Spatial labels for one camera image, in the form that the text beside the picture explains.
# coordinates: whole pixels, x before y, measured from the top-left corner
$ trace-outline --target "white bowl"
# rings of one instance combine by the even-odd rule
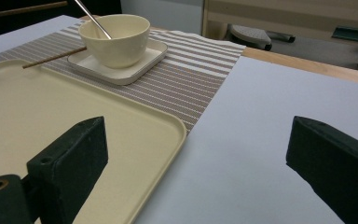
[[[87,50],[97,61],[110,68],[129,67],[145,53],[150,22],[140,16],[117,14],[96,19],[112,39],[92,22],[84,22],[78,32]]]

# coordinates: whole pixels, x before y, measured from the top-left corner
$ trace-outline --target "metal spoon handle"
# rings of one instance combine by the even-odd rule
[[[94,17],[91,15],[89,10],[83,5],[83,3],[80,0],[75,0],[77,4],[80,6],[81,9],[83,9],[84,12],[91,18],[91,20],[103,31],[103,33],[106,35],[108,39],[112,39],[112,37],[104,30],[104,28],[101,26],[99,22],[97,22]]]

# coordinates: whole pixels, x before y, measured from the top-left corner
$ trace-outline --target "beige tray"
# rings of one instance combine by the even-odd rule
[[[183,122],[42,66],[22,69],[26,63],[0,63],[0,175],[24,177],[26,162],[58,136],[104,116],[109,162],[75,223],[133,222],[184,143]]]
[[[67,61],[75,70],[82,73],[116,85],[128,85],[159,63],[165,57],[167,50],[168,46],[163,42],[149,39],[144,57],[135,65],[120,69],[101,65],[87,50],[70,55]]]

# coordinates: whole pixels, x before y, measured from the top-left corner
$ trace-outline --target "striped placemat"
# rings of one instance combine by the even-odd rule
[[[1,52],[0,61],[36,62],[84,47],[77,34],[79,25]],[[189,133],[245,46],[178,31],[152,30],[149,37],[166,43],[168,52],[160,63],[127,86],[116,86],[82,74],[70,66],[66,58],[44,66],[173,114],[184,122]]]

